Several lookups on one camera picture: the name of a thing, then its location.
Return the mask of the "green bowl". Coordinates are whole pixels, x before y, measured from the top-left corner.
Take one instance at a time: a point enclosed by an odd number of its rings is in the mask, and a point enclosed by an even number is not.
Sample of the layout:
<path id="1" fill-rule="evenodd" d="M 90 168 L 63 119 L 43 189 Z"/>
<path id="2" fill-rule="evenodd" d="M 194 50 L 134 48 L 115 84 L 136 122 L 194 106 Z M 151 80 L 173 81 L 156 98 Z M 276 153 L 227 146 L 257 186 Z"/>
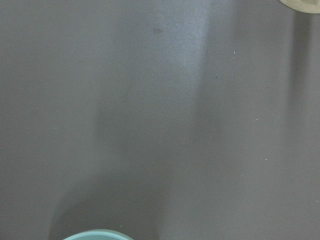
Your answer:
<path id="1" fill-rule="evenodd" d="M 114 230 L 94 229 L 76 233 L 63 240 L 133 240 L 133 238 Z"/>

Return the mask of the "cream serving tray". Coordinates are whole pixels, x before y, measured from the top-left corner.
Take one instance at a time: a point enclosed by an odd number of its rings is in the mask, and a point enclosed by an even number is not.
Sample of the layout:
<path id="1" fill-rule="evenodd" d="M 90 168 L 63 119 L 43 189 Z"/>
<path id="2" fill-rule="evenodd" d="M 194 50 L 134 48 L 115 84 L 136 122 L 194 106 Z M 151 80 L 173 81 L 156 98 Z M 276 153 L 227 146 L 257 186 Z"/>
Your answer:
<path id="1" fill-rule="evenodd" d="M 320 0 L 279 0 L 287 7 L 308 14 L 320 13 Z"/>

